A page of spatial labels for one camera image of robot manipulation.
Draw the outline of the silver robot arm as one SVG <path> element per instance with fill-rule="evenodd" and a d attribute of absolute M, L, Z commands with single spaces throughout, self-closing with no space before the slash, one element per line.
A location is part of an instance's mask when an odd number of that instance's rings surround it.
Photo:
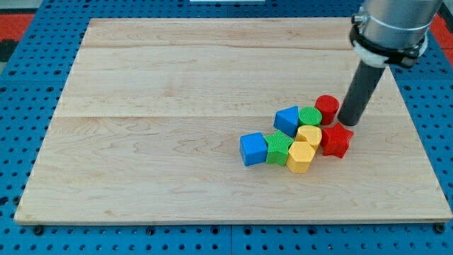
<path fill-rule="evenodd" d="M 441 0 L 366 0 L 351 17 L 350 42 L 361 61 L 410 69 L 428 48 Z"/>

